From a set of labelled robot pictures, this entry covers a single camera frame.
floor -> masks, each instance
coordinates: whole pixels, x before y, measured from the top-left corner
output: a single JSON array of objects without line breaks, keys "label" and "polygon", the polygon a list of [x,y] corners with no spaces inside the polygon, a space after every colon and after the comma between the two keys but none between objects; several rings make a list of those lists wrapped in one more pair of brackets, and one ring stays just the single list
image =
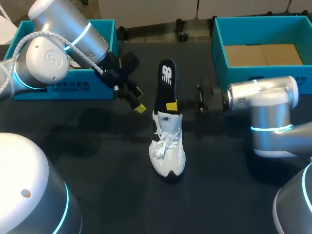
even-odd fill
[{"label": "floor", "polygon": [[[18,26],[22,20],[29,20],[28,11],[36,0],[0,0],[1,6],[6,11],[12,22]],[[80,0],[71,0],[73,5],[87,18],[100,19],[98,0],[88,0],[89,4],[83,5]],[[131,30],[129,42],[176,42],[175,22],[162,25],[147,26]],[[208,21],[193,19],[185,24],[185,33],[189,41],[210,40]]]}]

white sneaker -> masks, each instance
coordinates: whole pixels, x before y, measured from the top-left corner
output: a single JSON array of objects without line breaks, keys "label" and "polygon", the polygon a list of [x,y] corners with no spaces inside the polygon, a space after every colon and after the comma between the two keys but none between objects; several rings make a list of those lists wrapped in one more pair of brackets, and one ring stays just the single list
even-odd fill
[{"label": "white sneaker", "polygon": [[182,145],[182,114],[171,115],[153,111],[158,140],[149,147],[151,162],[155,170],[163,177],[174,179],[180,176],[185,167],[185,153]]},{"label": "white sneaker", "polygon": [[153,111],[154,140],[149,147],[151,162],[168,182],[176,182],[185,167],[182,145],[182,115],[177,109],[176,64],[164,59],[158,67],[157,94]]}]

blue led ring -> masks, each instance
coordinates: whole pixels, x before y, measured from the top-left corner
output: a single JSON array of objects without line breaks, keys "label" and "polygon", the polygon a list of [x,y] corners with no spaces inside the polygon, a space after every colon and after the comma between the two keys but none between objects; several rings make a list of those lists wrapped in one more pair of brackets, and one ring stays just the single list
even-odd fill
[{"label": "blue led ring", "polygon": [[[81,40],[81,38],[88,32],[89,28],[91,27],[91,23],[89,22],[87,27],[84,29],[84,31],[79,35],[79,37],[77,37],[73,42],[72,42],[72,45],[75,45],[77,44],[78,41]],[[65,50],[68,50],[70,49],[69,46],[66,46],[65,47]]]},{"label": "blue led ring", "polygon": [[57,228],[55,229],[55,231],[52,234],[56,234],[59,231],[59,229],[61,228],[61,226],[62,226],[62,224],[63,224],[63,222],[65,220],[65,217],[66,217],[66,214],[67,214],[67,210],[68,210],[69,195],[68,195],[68,189],[67,189],[66,183],[64,182],[64,184],[65,184],[66,195],[67,195],[67,197],[66,197],[66,207],[65,207],[65,211],[64,211],[62,219],[60,220]]}]

